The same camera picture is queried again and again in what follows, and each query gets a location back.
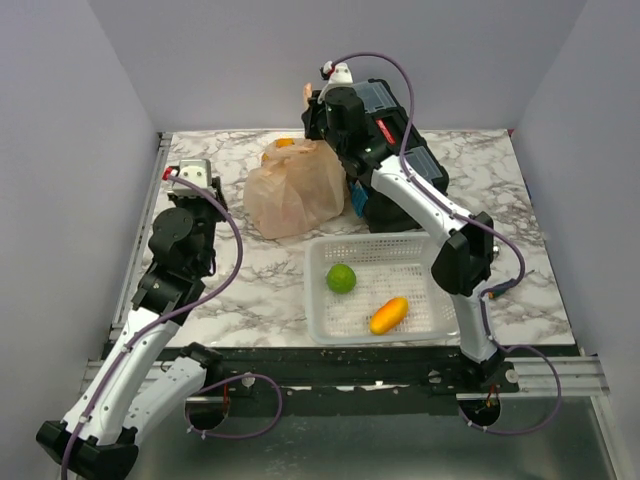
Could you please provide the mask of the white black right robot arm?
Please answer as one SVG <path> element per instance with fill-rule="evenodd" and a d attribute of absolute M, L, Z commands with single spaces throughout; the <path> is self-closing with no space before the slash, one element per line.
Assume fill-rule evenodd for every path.
<path fill-rule="evenodd" d="M 336 153 L 349 180 L 367 194 L 364 217 L 374 233 L 399 232 L 412 220 L 439 250 L 435 283 L 451 297 L 467 359 L 460 379 L 480 392 L 496 380 L 499 352 L 479 298 L 494 260 L 492 218 L 447 197 L 449 175 L 381 79 L 308 89 L 304 135 Z"/>

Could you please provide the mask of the translucent orange plastic bag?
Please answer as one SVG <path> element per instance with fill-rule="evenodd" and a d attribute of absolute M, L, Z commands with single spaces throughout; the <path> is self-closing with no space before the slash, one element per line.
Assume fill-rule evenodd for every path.
<path fill-rule="evenodd" d="M 345 208 L 346 175 L 330 146 L 288 138 L 295 144 L 269 149 L 269 159 L 249 171 L 244 187 L 244 209 L 268 240 L 307 233 Z"/>

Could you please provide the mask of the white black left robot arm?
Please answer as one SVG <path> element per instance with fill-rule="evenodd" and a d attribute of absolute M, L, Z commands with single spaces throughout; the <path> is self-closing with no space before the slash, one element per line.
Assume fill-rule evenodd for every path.
<path fill-rule="evenodd" d="M 90 386 L 58 421 L 46 421 L 37 443 L 61 476 L 124 479 L 149 433 L 187 395 L 214 393 L 222 380 L 214 354 L 193 343 L 158 384 L 141 388 L 159 354 L 185 323 L 215 272 L 215 227 L 227 210 L 220 191 L 173 191 L 173 207 L 153 222 L 152 263 L 138 283 L 125 326 Z"/>

